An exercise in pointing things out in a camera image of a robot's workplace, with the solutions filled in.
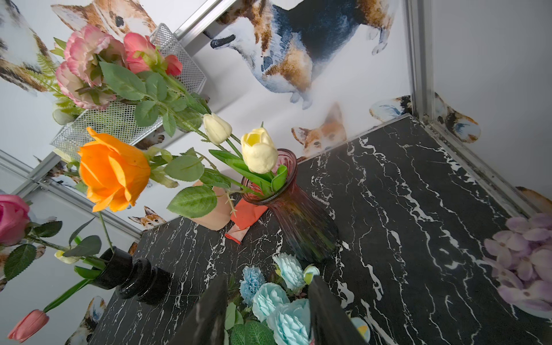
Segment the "red rubber glove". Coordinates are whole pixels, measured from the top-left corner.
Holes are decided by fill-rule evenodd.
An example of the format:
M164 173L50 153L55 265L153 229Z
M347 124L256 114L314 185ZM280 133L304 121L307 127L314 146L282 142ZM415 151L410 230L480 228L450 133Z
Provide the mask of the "red rubber glove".
M225 234L227 239L241 244L249 228L268 210L266 206L251 204L244 199L238 202L235 213L231 215L233 227Z

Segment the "small blue carnation stem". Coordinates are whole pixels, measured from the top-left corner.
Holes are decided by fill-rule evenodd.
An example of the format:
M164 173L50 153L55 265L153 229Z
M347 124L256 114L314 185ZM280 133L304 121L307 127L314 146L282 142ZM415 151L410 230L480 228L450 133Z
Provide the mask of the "small blue carnation stem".
M253 298L266 279L258 267L245 267L243 270L243 279L240 281L240 295L247 306L253 304Z

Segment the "terracotta pot green plant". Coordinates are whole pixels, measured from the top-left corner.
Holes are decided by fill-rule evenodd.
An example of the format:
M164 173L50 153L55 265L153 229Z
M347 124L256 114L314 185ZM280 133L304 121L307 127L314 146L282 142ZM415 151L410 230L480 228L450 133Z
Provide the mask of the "terracotta pot green plant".
M192 218L191 221L212 231L219 231L231 221L231 211L234 204L229 200L229 196L223 188L213 187L213 191L217 196L216 207L207 215Z

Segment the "white tulip vase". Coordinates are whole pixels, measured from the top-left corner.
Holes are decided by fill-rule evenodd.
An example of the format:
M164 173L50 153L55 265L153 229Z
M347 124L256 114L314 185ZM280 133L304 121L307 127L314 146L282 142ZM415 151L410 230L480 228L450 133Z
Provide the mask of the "white tulip vase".
M103 270L106 267L105 261L97 257L65 257L64 254L64 251L58 250L55 253L55 257L68 265L76 264L77 262L82 261L83 263L99 270Z
M238 172L243 178L257 186L244 190L257 198L268 198L284 187L288 179L288 168L278 163L278 151L264 128L253 129L241 140L241 158L223 150L209 152L218 160Z

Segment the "mauve hydrangea flower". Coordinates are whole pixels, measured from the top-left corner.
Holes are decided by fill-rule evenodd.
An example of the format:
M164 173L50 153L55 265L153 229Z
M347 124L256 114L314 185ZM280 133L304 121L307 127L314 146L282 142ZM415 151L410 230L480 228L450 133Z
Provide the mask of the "mauve hydrangea flower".
M551 318L551 216L513 217L506 229L484 240L484 262L508 304L542 319Z

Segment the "tall blue rose stem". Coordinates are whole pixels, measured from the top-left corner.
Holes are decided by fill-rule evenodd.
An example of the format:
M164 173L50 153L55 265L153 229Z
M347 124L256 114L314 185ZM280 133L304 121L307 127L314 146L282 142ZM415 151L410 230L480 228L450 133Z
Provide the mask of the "tall blue rose stem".
M235 325L229 334L229 344L311 344L310 312L308 299L279 306L266 321Z

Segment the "tall blue pink bouquet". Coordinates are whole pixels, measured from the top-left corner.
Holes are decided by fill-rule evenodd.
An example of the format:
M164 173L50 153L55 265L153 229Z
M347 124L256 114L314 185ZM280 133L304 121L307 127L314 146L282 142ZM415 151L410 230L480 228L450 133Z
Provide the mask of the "tall blue pink bouquet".
M106 110L117 100L129 101L140 127L162 120L169 135L201 131L202 117L210 112L206 102L178 80L183 71L178 57L163 56L148 36L130 32L119 41L88 24L64 45L55 77L77 107Z

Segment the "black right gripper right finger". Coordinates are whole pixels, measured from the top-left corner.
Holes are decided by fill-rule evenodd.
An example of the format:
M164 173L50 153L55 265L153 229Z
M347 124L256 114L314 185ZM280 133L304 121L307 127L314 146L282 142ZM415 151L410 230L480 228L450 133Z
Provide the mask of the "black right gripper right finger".
M366 344L319 275L314 276L308 287L311 336L315 344Z

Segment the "orange rose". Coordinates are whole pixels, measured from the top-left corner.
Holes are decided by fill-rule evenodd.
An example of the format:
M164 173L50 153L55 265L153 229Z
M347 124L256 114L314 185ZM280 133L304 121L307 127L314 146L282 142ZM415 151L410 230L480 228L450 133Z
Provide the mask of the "orange rose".
M150 180L150 160L141 150L109 134L99 134L90 127L86 131L93 140L78 151L79 174L87 186L87 199L94 203L93 212L119 212L134 206ZM189 219L201 218L217 204L212 188L197 185L177 193L167 210Z

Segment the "blue and yellow rose spray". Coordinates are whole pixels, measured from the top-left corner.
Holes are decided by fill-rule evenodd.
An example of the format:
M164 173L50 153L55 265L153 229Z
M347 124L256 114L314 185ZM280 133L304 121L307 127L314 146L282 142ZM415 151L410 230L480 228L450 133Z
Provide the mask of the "blue and yellow rose spray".
M298 299L307 298L307 286L320 270L313 264L302 266L299 259L291 254L280 253L272 256L274 272L265 277L266 283L260 287L247 306L240 295L238 283L229 282L229 303L225 320L224 343L229 344L231 329L248 321L266 321L277 307Z

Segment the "magenta pink rose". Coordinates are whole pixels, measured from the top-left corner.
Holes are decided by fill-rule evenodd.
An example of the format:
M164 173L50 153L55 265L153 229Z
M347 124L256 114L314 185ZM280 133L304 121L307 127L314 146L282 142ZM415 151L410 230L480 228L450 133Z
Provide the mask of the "magenta pink rose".
M1 195L1 279L10 281L23 273L43 249L64 251L65 257L97 257L101 240L96 235L79 239L78 236L91 221L82 224L71 234L67 244L55 244L50 237L58 235L62 221L38 224L31 221L30 204L17 195ZM95 279L102 271L95 267L77 267L76 272L85 279Z

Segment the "white tulip right vase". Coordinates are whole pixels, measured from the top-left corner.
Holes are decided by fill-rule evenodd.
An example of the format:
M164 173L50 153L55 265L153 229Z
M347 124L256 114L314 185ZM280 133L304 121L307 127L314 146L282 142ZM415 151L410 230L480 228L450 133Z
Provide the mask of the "white tulip right vase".
M264 128L253 129L241 140L241 158L223 150L209 152L218 160L238 172L243 178L257 186L244 190L257 198L268 198L284 187L288 179L288 168L278 163L278 151Z

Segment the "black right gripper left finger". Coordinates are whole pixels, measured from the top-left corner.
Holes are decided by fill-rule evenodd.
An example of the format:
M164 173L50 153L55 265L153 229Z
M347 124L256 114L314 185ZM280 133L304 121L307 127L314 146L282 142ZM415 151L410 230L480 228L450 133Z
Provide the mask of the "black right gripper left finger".
M228 277L218 276L211 281L168 344L223 344L227 301Z

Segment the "black left vase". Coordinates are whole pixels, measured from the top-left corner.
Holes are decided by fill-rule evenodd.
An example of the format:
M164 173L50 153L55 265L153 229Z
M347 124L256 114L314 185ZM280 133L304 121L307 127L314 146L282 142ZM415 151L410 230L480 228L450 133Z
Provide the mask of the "black left vase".
M172 275L152 265L147 258L133 259L131 254L118 248L106 250L100 258L106 267L91 284L104 289L116 289L124 300L136 298L150 306L160 303L168 294Z

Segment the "dark glass right vase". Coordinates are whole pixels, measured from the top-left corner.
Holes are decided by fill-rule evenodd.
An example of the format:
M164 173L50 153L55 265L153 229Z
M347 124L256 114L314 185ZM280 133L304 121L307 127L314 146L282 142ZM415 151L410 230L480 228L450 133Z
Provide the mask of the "dark glass right vase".
M256 206L266 206L272 211L283 230L284 239L299 260L324 262L336 250L338 227L326 210L297 185L298 162L295 154L288 149L279 149L277 166L281 165L286 166L288 177L278 192L266 198L247 193L244 200Z

